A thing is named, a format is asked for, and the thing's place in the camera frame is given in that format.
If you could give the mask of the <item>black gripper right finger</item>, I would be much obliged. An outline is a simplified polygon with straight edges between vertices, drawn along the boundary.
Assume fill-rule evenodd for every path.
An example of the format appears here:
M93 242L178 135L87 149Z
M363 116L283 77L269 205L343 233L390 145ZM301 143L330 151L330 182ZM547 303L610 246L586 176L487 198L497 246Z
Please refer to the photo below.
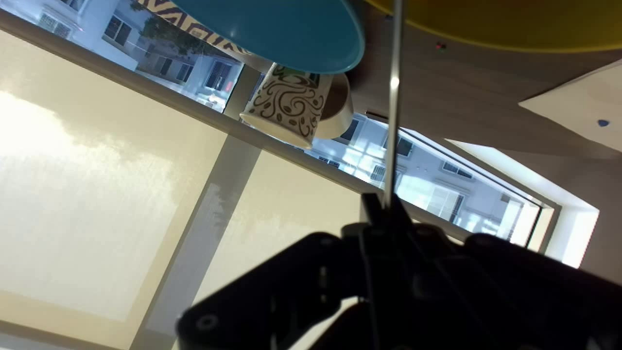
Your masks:
M386 310L431 350L622 350L622 289L485 233L460 244L386 207Z

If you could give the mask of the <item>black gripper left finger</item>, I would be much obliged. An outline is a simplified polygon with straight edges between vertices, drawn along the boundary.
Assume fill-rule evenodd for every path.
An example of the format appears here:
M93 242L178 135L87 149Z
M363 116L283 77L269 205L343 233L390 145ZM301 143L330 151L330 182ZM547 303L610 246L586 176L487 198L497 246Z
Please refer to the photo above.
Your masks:
M347 223L341 236L306 233L188 306L176 320L178 345L289 350L334 316L312 350L382 350L371 266L384 248L386 233L367 223Z

